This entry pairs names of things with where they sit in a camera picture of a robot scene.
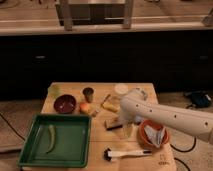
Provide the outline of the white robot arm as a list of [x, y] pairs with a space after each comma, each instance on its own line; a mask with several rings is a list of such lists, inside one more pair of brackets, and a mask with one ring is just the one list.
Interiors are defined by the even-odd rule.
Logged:
[[213, 145], [213, 113], [150, 103], [138, 88], [121, 98], [120, 107], [123, 122], [141, 116]]

